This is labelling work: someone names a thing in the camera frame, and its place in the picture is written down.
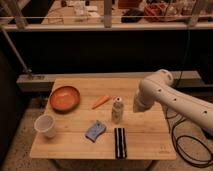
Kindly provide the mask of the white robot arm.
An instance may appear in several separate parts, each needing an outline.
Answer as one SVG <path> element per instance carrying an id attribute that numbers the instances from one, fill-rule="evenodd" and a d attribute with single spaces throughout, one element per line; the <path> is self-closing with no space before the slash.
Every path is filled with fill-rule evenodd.
<path id="1" fill-rule="evenodd" d="M 182 114 L 213 136 L 213 104 L 175 90 L 171 87 L 173 82 L 172 73 L 165 69 L 143 78 L 134 97 L 133 111 L 149 110 L 157 101 Z"/>

